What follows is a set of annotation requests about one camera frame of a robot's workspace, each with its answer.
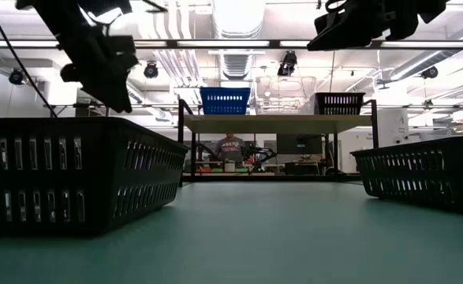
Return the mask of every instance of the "wooden shelf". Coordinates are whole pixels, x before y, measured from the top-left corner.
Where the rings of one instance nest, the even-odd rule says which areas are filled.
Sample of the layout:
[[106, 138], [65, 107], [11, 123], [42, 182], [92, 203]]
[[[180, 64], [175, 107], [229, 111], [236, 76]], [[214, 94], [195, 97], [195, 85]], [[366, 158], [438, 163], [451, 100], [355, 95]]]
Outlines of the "wooden shelf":
[[340, 133], [356, 126], [371, 126], [369, 115], [185, 115], [194, 133]]

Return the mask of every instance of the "person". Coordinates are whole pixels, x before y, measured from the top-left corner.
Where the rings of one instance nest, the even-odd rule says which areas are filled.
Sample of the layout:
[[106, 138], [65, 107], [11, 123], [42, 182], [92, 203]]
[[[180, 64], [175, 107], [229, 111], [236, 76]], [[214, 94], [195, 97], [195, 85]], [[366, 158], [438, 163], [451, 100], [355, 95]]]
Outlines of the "person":
[[223, 161], [234, 161], [237, 164], [243, 162], [241, 148], [245, 147], [245, 142], [235, 137], [233, 133], [226, 133], [226, 138], [217, 142], [215, 154]]

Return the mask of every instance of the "black plastic basket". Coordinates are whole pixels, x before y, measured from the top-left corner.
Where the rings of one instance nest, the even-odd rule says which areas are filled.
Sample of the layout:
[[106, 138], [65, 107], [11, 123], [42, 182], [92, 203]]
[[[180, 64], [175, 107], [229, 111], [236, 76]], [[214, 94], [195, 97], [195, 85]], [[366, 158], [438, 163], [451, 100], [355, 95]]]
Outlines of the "black plastic basket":
[[0, 234], [131, 222], [174, 200], [187, 150], [120, 118], [0, 118]]
[[366, 93], [316, 93], [319, 114], [359, 115]]
[[352, 154], [368, 195], [463, 212], [463, 136]]

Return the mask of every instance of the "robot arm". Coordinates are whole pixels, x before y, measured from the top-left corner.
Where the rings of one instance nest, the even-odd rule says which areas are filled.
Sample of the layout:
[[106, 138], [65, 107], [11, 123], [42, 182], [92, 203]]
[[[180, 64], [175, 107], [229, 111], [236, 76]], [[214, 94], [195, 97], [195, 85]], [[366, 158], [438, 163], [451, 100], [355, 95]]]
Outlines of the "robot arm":
[[390, 30], [386, 40], [400, 40], [417, 29], [417, 15], [428, 24], [445, 11], [449, 0], [327, 0], [327, 15], [316, 18], [317, 36], [308, 50], [365, 47]]
[[58, 49], [72, 61], [61, 70], [65, 82], [81, 82], [83, 91], [117, 112], [132, 111], [126, 80], [138, 64], [133, 37], [108, 36], [103, 33], [107, 24], [93, 24], [86, 17], [116, 8], [131, 13], [129, 0], [17, 0], [16, 8], [35, 9], [59, 42]]
[[257, 171], [263, 165], [263, 163], [277, 156], [277, 153], [275, 153], [271, 148], [259, 148], [255, 146], [250, 146], [247, 148], [242, 147], [241, 153], [244, 157], [249, 157], [250, 155], [264, 155], [262, 159], [256, 160], [252, 171]]

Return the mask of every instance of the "black cable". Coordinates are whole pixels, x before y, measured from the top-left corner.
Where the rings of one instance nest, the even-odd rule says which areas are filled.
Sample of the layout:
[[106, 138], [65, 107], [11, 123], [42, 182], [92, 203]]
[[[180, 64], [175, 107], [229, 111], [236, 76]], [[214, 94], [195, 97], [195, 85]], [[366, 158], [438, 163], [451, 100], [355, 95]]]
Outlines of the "black cable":
[[16, 51], [13, 49], [12, 44], [10, 43], [10, 40], [7, 38], [7, 34], [5, 34], [5, 31], [3, 30], [2, 26], [0, 25], [0, 33], [2, 34], [3, 39], [7, 43], [7, 46], [10, 49], [10, 52], [12, 52], [12, 55], [15, 57], [17, 63], [19, 64], [19, 67], [23, 70], [24, 74], [28, 78], [28, 81], [32, 85], [32, 87], [35, 89], [36, 94], [42, 99], [43, 103], [45, 103], [46, 107], [49, 109], [50, 114], [52, 117], [57, 118], [58, 115], [54, 111], [54, 109], [50, 106], [49, 102], [45, 99], [43, 96], [42, 92], [36, 87], [35, 81], [32, 79], [32, 77], [29, 75], [28, 71], [26, 70], [26, 67], [24, 67], [23, 62], [19, 59], [19, 56], [17, 56]]
[[[342, 11], [345, 8], [344, 4], [346, 2], [345, 1], [344, 3], [339, 5], [338, 3], [340, 1], [342, 1], [342, 0], [327, 0], [327, 2], [326, 2], [326, 11], [328, 13], [334, 13], [334, 12], [340, 13], [340, 11]], [[334, 3], [336, 3], [337, 6], [335, 8], [330, 8], [330, 6], [333, 5]]]

